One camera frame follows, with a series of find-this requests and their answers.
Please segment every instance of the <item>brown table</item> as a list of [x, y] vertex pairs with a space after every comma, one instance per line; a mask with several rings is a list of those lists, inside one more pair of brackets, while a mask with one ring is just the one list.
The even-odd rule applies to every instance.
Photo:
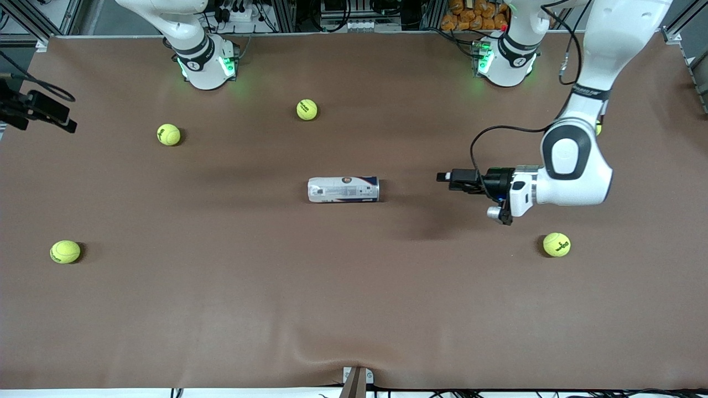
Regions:
[[[705, 387], [708, 130], [677, 47], [655, 38], [615, 84], [605, 204], [502, 227], [435, 182], [482, 128], [551, 121], [566, 40], [501, 89], [436, 35], [256, 38], [209, 92], [159, 40], [52, 40], [30, 70], [76, 95], [79, 129], [0, 142], [0, 387], [325, 385], [345, 365], [399, 388]], [[186, 141], [160, 145], [162, 123]], [[494, 133], [479, 163], [538, 164], [539, 141]], [[307, 202], [340, 175], [384, 179], [384, 202]], [[565, 258], [538, 251], [553, 231]], [[79, 264], [51, 261], [60, 239]]]

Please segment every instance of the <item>tennis ball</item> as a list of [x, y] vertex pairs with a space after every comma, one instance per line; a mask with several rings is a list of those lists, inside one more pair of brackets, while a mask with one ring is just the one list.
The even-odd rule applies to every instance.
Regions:
[[81, 254], [81, 248], [75, 241], [59, 241], [49, 250], [52, 260], [59, 264], [73, 263]]
[[297, 103], [297, 115], [303, 120], [312, 120], [317, 116], [317, 104], [313, 100], [302, 100]]
[[571, 250], [571, 240], [560, 232], [554, 232], [543, 239], [543, 249], [550, 256], [562, 257]]
[[157, 129], [157, 139], [168, 147], [178, 143], [180, 138], [179, 129], [175, 125], [165, 124]]

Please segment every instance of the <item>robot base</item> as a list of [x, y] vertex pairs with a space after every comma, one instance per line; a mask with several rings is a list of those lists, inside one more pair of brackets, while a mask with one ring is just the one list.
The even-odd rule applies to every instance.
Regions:
[[226, 81], [236, 80], [239, 68], [239, 47], [219, 35], [209, 37], [214, 40], [214, 55], [204, 64], [202, 70], [190, 70], [179, 62], [185, 81], [200, 90], [217, 89]]
[[[494, 32], [492, 36], [498, 37], [501, 32]], [[477, 45], [473, 45], [473, 54], [480, 54], [483, 57], [472, 60], [472, 67], [476, 76], [486, 77], [492, 84], [502, 87], [512, 87], [521, 83], [526, 75], [531, 73], [536, 55], [528, 62], [527, 67], [513, 68], [509, 61], [499, 53], [498, 40], [495, 38], [483, 38]]]

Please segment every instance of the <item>cable connector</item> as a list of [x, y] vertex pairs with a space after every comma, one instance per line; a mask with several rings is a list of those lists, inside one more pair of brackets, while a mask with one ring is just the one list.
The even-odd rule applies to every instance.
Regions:
[[570, 54], [566, 51], [566, 57], [563, 59], [563, 62], [561, 63], [561, 70], [558, 71], [558, 76], [563, 76], [566, 73], [566, 69], [568, 68], [568, 58], [570, 57]]

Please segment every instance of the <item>can label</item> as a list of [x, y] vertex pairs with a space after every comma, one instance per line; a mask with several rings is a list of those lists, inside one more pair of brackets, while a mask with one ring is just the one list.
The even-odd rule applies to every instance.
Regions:
[[313, 177], [307, 181], [307, 197], [315, 203], [377, 202], [377, 177]]

